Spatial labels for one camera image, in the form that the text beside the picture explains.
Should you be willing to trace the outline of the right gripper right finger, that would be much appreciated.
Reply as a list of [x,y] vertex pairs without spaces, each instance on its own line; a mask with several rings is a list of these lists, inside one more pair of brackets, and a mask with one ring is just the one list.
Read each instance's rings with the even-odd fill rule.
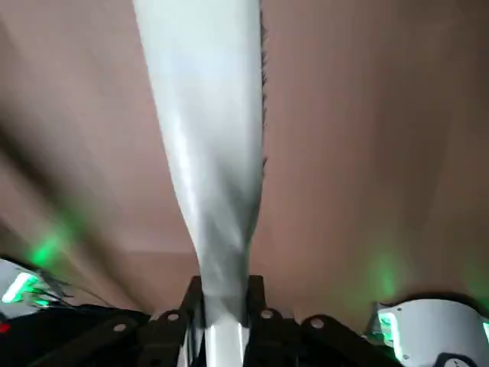
[[245,366],[392,366],[393,357],[325,314],[298,323],[267,306],[264,279],[248,278]]

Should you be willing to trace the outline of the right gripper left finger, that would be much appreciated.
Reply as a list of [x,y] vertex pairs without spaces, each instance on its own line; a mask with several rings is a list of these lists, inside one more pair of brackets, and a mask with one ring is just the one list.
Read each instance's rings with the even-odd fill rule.
[[35,360],[35,366],[204,366],[201,277],[177,309],[139,323],[119,314]]

